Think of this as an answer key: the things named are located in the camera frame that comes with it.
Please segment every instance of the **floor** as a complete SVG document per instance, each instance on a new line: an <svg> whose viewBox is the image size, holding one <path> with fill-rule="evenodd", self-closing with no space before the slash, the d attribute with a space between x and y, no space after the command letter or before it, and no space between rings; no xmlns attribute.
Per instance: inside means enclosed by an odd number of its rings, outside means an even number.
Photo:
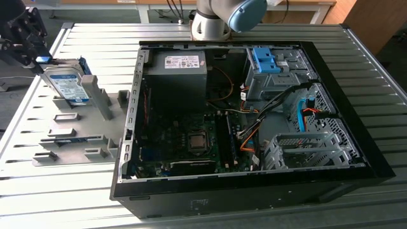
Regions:
<svg viewBox="0 0 407 229"><path fill-rule="evenodd" d="M47 43L51 47L60 27L64 22L76 23L140 23L139 14L135 10L58 10L55 12L56 18L50 19L50 11L42 10L42 17L50 36ZM176 22L178 19L171 12L164 13L164 18L159 18L156 11L150 11L151 23L170 23ZM398 43L397 39L391 39L378 55L382 63L386 63L386 68L397 79L405 90L407 89L407 41ZM34 76L34 74L19 67L11 67L0 62L0 80L4 77L14 76ZM3 81L10 85L8 92L0 93L0 138L3 132L10 124L18 107L22 103L27 89L31 84L28 78L7 78Z"/></svg>

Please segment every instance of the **motherboard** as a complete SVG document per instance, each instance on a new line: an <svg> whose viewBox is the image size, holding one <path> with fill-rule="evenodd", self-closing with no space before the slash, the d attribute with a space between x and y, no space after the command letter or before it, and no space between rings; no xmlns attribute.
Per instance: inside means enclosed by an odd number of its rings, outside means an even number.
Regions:
<svg viewBox="0 0 407 229"><path fill-rule="evenodd" d="M250 170L250 155L238 150L238 113L187 114L156 120L140 148L140 163L135 167L140 177Z"/></svg>

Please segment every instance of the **sticker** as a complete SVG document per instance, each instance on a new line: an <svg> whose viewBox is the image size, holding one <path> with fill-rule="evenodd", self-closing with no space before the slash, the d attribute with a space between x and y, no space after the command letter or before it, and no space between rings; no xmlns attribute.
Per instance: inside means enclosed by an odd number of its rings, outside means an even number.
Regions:
<svg viewBox="0 0 407 229"><path fill-rule="evenodd" d="M190 209L195 211L204 210L208 208L208 205L210 205L210 199L195 199L191 200Z"/></svg>
<svg viewBox="0 0 407 229"><path fill-rule="evenodd" d="M289 66L287 61L278 61L277 63L279 66Z"/></svg>
<svg viewBox="0 0 407 229"><path fill-rule="evenodd" d="M167 56L164 68L199 68L199 56Z"/></svg>
<svg viewBox="0 0 407 229"><path fill-rule="evenodd" d="M118 0L119 3L136 3L135 0Z"/></svg>
<svg viewBox="0 0 407 229"><path fill-rule="evenodd" d="M246 93L245 93L245 92L241 92L241 99L242 99L243 101L246 101Z"/></svg>
<svg viewBox="0 0 407 229"><path fill-rule="evenodd" d="M257 157L257 155L253 156L253 161L254 161L254 163L255 163L257 165L259 165L261 160L259 160L259 158Z"/></svg>
<svg viewBox="0 0 407 229"><path fill-rule="evenodd" d="M79 85L79 79L76 75L51 75L50 78L54 84L63 94L63 97L74 105L86 105L84 103L90 101L90 96L87 95L84 88Z"/></svg>

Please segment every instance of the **ram slot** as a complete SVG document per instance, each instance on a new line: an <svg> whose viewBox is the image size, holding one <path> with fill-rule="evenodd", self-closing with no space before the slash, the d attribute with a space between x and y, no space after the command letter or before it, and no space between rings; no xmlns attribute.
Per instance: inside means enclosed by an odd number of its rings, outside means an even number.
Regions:
<svg viewBox="0 0 407 229"><path fill-rule="evenodd" d="M230 136L230 127L229 119L225 114L215 116L215 125L217 125L217 138L218 138L218 148L222 166L225 168L234 167L234 156L231 152L231 136Z"/></svg>

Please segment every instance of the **power supply label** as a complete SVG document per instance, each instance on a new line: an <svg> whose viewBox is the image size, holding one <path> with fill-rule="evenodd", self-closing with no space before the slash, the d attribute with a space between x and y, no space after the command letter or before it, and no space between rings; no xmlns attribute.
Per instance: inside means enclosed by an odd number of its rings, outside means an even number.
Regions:
<svg viewBox="0 0 407 229"><path fill-rule="evenodd" d="M199 68L199 56L167 56L164 68Z"/></svg>
<svg viewBox="0 0 407 229"><path fill-rule="evenodd" d="M84 105L84 103L90 101L90 96L87 95L84 88L79 85L76 75L51 75L50 77L64 98L74 105Z"/></svg>

